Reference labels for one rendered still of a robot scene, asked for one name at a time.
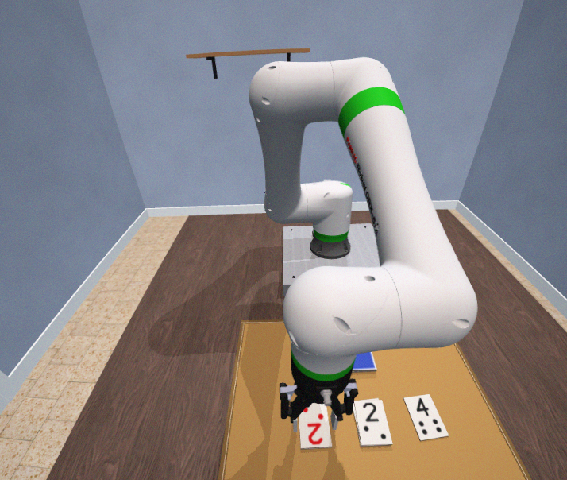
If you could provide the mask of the blue playing card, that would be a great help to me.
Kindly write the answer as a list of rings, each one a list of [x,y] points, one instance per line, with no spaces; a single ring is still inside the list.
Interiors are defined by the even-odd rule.
[[[376,370],[376,364],[372,352],[357,354],[354,362],[353,371]]]
[[[332,447],[327,407],[313,403],[299,415],[301,449]]]

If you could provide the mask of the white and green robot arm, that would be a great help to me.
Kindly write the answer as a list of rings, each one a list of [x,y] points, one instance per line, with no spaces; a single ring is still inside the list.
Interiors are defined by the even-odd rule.
[[[476,294],[457,260],[422,176],[395,84],[368,57],[276,61],[249,87],[264,158],[264,209],[281,224],[313,223],[310,250],[338,259],[348,242],[353,190],[340,181],[301,184],[305,127],[338,122],[359,176],[380,267],[320,266],[298,276],[283,301],[291,373],[331,406],[357,354],[441,348],[463,339]]]

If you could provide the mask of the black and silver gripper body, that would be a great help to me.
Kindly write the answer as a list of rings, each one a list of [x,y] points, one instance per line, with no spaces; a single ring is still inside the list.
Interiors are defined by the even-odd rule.
[[[344,390],[343,390],[343,391],[344,391]],[[343,391],[342,391],[342,392],[343,392]],[[342,392],[341,392],[341,393],[342,393]],[[298,386],[297,386],[297,388],[294,390],[294,393],[295,393],[295,395],[297,395],[298,397],[303,398],[304,400],[308,399],[309,401],[311,401],[311,402],[313,402],[313,403],[316,403],[316,404],[324,404],[324,402],[323,402],[324,399],[322,399],[322,398],[317,398],[317,397],[312,397],[312,396],[310,396],[310,395],[304,393]],[[341,393],[339,393],[339,394],[341,394]],[[338,394],[338,395],[339,395],[339,394]],[[337,395],[336,397],[331,397],[331,400],[333,401],[334,399],[336,399],[336,398],[338,397],[338,395]]]

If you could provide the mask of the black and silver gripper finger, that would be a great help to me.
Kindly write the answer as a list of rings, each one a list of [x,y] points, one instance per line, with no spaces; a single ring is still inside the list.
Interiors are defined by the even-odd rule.
[[[338,421],[343,421],[343,413],[346,415],[353,414],[354,398],[358,395],[357,383],[355,379],[350,379],[349,384],[344,389],[344,403],[341,404],[338,398],[332,401],[331,424],[332,429],[337,430]],[[346,408],[346,409],[345,409]]]
[[[293,423],[294,432],[297,432],[298,416],[303,412],[305,408],[309,408],[313,403],[298,396],[293,400],[293,402],[289,402],[294,394],[296,387],[297,385],[289,386],[286,383],[280,383],[281,419],[287,419],[288,416],[291,417],[291,423]]]

